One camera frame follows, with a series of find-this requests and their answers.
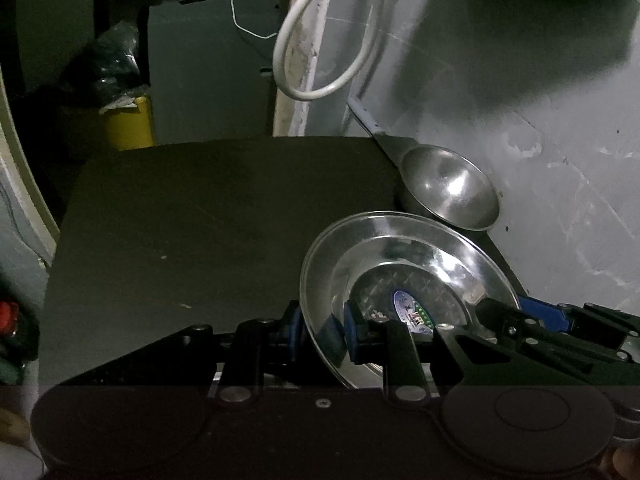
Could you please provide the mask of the steel plate with sticker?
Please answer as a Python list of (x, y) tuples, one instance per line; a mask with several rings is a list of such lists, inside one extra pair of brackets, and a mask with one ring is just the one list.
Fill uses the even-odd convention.
[(490, 330), (475, 310), (485, 299), (516, 309), (506, 274), (480, 246), (443, 224), (399, 211), (369, 211), (337, 221), (311, 244), (299, 278), (308, 333), (331, 373), (348, 388), (378, 388), (382, 368), (356, 364), (347, 350), (345, 304), (366, 321), (400, 321), (416, 341), (437, 326)]

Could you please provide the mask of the yellow bin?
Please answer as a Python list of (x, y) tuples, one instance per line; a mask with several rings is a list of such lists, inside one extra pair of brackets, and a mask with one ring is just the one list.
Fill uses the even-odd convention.
[(147, 96), (123, 96), (100, 110), (108, 145), (117, 151), (155, 145), (152, 108)]

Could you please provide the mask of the red lidded jar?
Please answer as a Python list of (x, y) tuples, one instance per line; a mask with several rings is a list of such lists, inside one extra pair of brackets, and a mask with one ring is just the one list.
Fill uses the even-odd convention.
[(15, 302), (0, 302), (0, 336), (12, 338), (18, 329), (20, 307)]

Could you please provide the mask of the black plastic bag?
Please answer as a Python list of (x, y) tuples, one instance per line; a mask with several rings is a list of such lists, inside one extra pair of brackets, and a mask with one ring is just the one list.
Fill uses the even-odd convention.
[(128, 20), (116, 23), (96, 40), (94, 86), (100, 107), (145, 85), (139, 44), (138, 26)]

